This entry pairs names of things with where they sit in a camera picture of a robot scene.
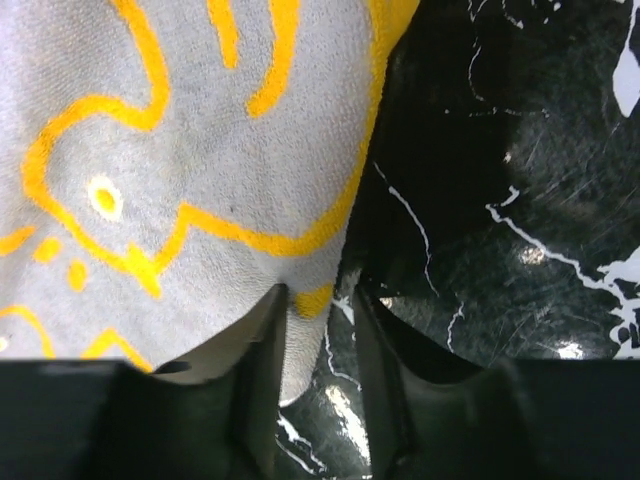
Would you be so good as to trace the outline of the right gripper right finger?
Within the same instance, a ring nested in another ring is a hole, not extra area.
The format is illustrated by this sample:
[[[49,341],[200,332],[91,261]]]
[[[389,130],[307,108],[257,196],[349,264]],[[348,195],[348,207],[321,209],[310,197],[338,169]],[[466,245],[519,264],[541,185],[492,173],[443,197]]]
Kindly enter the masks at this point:
[[[530,442],[512,384],[354,292],[356,351],[376,479],[527,479]]]

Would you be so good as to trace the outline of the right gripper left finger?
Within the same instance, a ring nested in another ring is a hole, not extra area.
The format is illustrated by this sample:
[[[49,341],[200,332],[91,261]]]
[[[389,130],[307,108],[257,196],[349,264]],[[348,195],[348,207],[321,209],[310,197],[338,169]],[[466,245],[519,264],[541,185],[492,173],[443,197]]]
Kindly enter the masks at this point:
[[[115,479],[271,479],[288,289],[155,375],[126,373],[112,407]]]

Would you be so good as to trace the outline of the grey and orange towel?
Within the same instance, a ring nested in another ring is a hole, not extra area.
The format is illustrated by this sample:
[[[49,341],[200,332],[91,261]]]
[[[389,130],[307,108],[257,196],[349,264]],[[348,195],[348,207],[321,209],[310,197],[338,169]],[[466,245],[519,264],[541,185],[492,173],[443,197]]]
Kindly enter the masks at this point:
[[[5,1],[1,355],[150,372],[288,286],[308,388],[414,1]]]

